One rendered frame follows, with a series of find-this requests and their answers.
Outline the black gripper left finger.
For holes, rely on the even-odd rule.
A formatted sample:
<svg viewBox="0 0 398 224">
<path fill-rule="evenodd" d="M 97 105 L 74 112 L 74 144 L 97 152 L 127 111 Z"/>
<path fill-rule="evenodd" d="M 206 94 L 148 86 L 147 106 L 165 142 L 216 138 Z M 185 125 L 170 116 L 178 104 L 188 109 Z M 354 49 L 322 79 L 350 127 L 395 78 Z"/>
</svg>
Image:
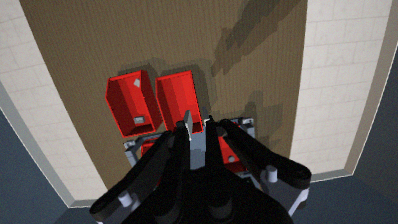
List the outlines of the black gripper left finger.
<svg viewBox="0 0 398 224">
<path fill-rule="evenodd" d="M 89 212 L 98 224 L 121 224 L 154 191 L 160 178 L 151 212 L 158 224 L 176 221 L 183 169 L 190 169 L 190 110 L 176 122 L 176 127 L 175 132 L 163 132 L 125 177 L 93 203 Z"/>
</svg>

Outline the grey metal shelf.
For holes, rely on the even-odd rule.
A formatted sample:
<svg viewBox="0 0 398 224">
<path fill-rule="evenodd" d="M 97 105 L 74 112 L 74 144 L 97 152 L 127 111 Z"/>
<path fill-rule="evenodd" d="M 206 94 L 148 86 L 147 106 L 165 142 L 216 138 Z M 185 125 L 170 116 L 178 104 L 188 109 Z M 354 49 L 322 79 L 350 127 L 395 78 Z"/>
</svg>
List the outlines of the grey metal shelf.
<svg viewBox="0 0 398 224">
<path fill-rule="evenodd" d="M 241 129 L 243 129 L 249 135 L 251 135 L 253 138 L 255 138 L 254 126 L 251 125 L 251 124 L 253 124 L 253 118 L 238 117 L 238 118 L 233 118 L 233 119 L 229 119 L 229 120 L 231 120 L 234 123 L 238 123 L 238 125 L 240 126 Z M 204 132 L 192 134 L 192 140 L 190 140 L 190 169 L 197 169 L 202 166 L 205 166 L 205 152 L 206 152 L 205 124 L 203 125 L 203 131 Z M 125 151 L 125 154 L 126 154 L 132 167 L 139 160 L 136 155 L 136 152 L 139 148 L 141 150 L 141 144 L 143 144 L 148 139 L 160 137 L 161 134 L 162 133 L 142 136 L 142 137 L 138 137 L 135 141 L 129 140 L 124 143 L 124 146 L 126 149 L 130 146 Z M 259 183 L 254 179 L 254 177 L 250 174 L 250 172 L 248 170 L 236 172 L 235 174 L 242 178 L 251 177 L 255 187 L 257 187 L 259 189 Z"/>
</svg>

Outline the red open-front bin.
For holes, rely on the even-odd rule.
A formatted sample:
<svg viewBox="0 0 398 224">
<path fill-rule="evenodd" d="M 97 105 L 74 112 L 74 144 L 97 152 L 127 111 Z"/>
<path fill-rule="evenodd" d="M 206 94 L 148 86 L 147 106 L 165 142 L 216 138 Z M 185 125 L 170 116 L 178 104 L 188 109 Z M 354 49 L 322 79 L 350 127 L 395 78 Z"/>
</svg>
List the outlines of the red open-front bin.
<svg viewBox="0 0 398 224">
<path fill-rule="evenodd" d="M 223 140 L 222 137 L 218 137 L 220 148 L 222 151 L 222 156 L 224 159 L 225 168 L 229 169 L 233 173 L 246 171 L 246 167 L 242 164 L 242 162 L 238 159 L 235 153 L 231 150 L 231 148 L 227 145 L 227 143 Z M 228 157 L 232 155 L 235 157 L 235 161 L 229 162 Z"/>
<path fill-rule="evenodd" d="M 175 123 L 183 120 L 186 110 L 190 110 L 192 134 L 204 132 L 192 72 L 159 77 L 156 80 L 156 99 L 166 130 L 175 132 Z"/>
<path fill-rule="evenodd" d="M 136 78 L 140 88 L 133 85 Z M 147 72 L 109 78 L 105 99 L 123 138 L 156 132 L 163 122 Z M 135 124 L 137 116 L 144 116 L 145 122 Z"/>
<path fill-rule="evenodd" d="M 159 138 L 159 137 L 148 139 L 146 142 L 144 142 L 144 143 L 141 145 L 141 157 L 142 157 L 142 156 L 145 154 L 145 152 L 151 147 L 151 145 L 154 144 L 154 142 L 155 142 L 158 138 Z M 148 146 L 149 146 L 149 147 L 148 147 Z M 158 181 L 158 183 L 157 183 L 156 186 L 159 186 L 160 181 L 161 181 L 161 178 L 159 179 L 159 181 Z"/>
</svg>

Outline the grey steel disc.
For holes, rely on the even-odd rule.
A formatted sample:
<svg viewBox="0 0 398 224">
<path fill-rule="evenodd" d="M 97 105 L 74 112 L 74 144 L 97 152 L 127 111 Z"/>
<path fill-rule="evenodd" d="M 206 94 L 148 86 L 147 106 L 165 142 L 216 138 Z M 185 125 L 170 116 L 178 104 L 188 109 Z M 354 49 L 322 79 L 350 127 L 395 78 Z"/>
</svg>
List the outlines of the grey steel disc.
<svg viewBox="0 0 398 224">
<path fill-rule="evenodd" d="M 230 156 L 228 157 L 228 160 L 229 160 L 229 162 L 233 162 L 233 161 L 235 160 L 235 158 L 234 158 L 234 156 L 230 155 Z"/>
</svg>

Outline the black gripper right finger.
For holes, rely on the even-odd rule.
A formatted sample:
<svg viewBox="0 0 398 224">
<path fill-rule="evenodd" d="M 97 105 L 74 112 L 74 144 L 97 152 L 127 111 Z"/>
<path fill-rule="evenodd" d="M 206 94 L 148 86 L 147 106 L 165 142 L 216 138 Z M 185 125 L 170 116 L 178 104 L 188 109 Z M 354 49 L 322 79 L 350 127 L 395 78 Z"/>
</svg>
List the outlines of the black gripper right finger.
<svg viewBox="0 0 398 224">
<path fill-rule="evenodd" d="M 202 112 L 206 129 L 204 196 L 213 217 L 225 218 L 232 210 L 218 137 L 223 138 L 261 190 L 278 201 L 290 216 L 306 206 L 312 175 L 306 166 L 272 152 L 229 119 L 216 123 L 206 107 L 202 107 Z"/>
</svg>

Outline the small grey block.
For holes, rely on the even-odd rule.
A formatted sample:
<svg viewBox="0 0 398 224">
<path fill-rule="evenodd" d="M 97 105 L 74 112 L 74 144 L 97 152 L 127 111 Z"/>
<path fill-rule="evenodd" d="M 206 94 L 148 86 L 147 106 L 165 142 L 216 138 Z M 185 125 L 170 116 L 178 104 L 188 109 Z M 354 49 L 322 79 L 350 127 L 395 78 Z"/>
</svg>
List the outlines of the small grey block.
<svg viewBox="0 0 398 224">
<path fill-rule="evenodd" d="M 140 88 L 140 79 L 139 78 L 136 78 L 134 85 L 136 85 L 137 87 Z"/>
<path fill-rule="evenodd" d="M 134 119 L 135 124 L 144 123 L 145 122 L 145 117 L 144 116 L 137 116 L 137 117 L 134 117 L 133 119 Z"/>
</svg>

